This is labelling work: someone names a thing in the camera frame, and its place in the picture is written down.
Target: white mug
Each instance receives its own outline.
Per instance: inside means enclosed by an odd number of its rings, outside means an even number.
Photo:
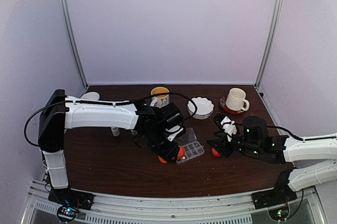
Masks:
[[[245,99],[246,93],[239,88],[232,88],[226,99],[226,106],[232,111],[248,111],[249,101]]]
[[[150,106],[161,108],[170,102],[169,90],[165,87],[156,87],[151,91],[151,95],[159,93],[167,93],[167,95],[153,96]]]

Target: clear plastic box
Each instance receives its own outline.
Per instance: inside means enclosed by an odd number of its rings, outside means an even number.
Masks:
[[[186,133],[179,138],[175,138],[174,141],[186,150],[185,156],[182,159],[177,160],[177,164],[199,157],[205,152],[204,148],[197,141],[193,128],[187,128]]]

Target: mug handle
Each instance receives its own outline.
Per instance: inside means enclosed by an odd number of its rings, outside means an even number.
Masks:
[[[248,111],[248,109],[249,109],[249,101],[248,100],[246,100],[246,99],[244,99],[243,100],[243,103],[245,103],[246,104],[246,107],[241,107],[241,110],[242,111]]]
[[[152,100],[150,106],[155,106],[157,102],[158,102],[158,99]]]

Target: metal corner post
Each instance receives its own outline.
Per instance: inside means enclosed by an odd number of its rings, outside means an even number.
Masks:
[[[61,5],[62,5],[64,21],[65,21],[65,25],[66,25],[66,29],[67,29],[68,40],[69,40],[70,48],[71,48],[71,51],[72,51],[72,54],[73,54],[73,57],[74,57],[74,61],[75,61],[75,66],[76,66],[78,74],[80,75],[83,88],[87,88],[88,83],[87,83],[85,75],[84,75],[84,71],[83,71],[83,67],[82,67],[82,64],[81,64],[80,56],[78,55],[78,50],[77,50],[77,46],[76,46],[76,42],[75,42],[75,36],[74,36],[73,28],[72,28],[72,23],[71,23],[71,20],[70,20],[70,14],[69,14],[67,0],[61,0]]]
[[[273,42],[274,42],[275,35],[276,35],[276,27],[277,27],[277,23],[278,23],[279,18],[280,18],[282,4],[283,4],[283,0],[275,0],[274,11],[273,11],[272,21],[271,21],[270,28],[269,28],[267,43],[266,43],[266,46],[265,46],[265,49],[264,49],[259,74],[257,75],[257,79],[256,79],[256,82],[255,82],[255,87],[256,87],[257,90],[260,89],[263,74],[265,72],[265,68],[267,66],[267,62],[268,62],[268,59],[269,59],[269,56],[270,56],[270,53],[271,53],[271,50],[272,50],[272,47],[273,47]]]

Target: white bowl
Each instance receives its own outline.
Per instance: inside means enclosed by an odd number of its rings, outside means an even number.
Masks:
[[[81,96],[81,99],[97,101],[100,99],[100,95],[97,92],[88,92]]]
[[[212,112],[214,111],[214,104],[211,100],[198,96],[197,98],[192,98],[192,101],[194,101],[197,107],[196,114],[193,116],[193,118],[197,120],[205,120],[211,116]],[[192,115],[195,111],[195,107],[191,101],[187,103],[187,109],[190,115]]]

